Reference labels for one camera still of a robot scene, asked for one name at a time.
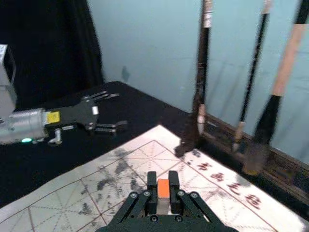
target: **black tablecloth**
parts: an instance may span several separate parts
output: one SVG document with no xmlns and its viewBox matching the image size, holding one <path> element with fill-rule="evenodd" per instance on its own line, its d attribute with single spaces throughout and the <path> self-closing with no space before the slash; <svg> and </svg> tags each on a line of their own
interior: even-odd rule
<svg viewBox="0 0 309 232">
<path fill-rule="evenodd" d="M 99 122 L 129 122 L 128 130 L 89 136 L 82 129 L 63 133 L 63 143 L 50 147 L 46 142 L 0 146 L 0 207 L 34 191 L 53 178 L 87 163 L 161 124 L 179 135 L 187 113 L 120 82 L 110 82 L 77 94 L 47 102 L 46 109 L 77 104 L 81 97 L 106 90 L 119 98 L 98 103 Z"/>
</svg>

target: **green light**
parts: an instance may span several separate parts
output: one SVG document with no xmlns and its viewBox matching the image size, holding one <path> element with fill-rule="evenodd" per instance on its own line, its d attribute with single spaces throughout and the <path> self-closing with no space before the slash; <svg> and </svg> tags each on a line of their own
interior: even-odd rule
<svg viewBox="0 0 309 232">
<path fill-rule="evenodd" d="M 26 138 L 26 139 L 23 139 L 21 142 L 22 143 L 30 143 L 31 141 L 32 141 L 32 139 Z"/>
</svg>

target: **orange block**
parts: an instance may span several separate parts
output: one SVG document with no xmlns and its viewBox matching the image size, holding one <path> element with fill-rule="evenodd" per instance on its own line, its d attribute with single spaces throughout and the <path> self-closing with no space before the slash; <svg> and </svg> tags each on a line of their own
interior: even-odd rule
<svg viewBox="0 0 309 232">
<path fill-rule="evenodd" d="M 158 179 L 158 198 L 167 199 L 169 198 L 169 180 Z"/>
</svg>

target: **metal cylinder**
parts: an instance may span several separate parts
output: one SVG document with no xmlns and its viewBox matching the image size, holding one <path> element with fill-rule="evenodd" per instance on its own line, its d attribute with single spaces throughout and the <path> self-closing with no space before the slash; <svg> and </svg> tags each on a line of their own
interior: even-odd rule
<svg viewBox="0 0 309 232">
<path fill-rule="evenodd" d="M 45 138 L 44 109 L 14 112 L 0 123 L 0 144 L 19 143 L 25 138 L 33 140 Z"/>
</svg>

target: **yellow label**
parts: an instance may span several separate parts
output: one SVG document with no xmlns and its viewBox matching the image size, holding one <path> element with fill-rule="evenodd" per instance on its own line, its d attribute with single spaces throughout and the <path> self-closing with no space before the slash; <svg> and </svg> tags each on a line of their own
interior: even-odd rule
<svg viewBox="0 0 309 232">
<path fill-rule="evenodd" d="M 60 112 L 51 112 L 47 115 L 47 122 L 48 123 L 56 123 L 60 122 Z"/>
</svg>

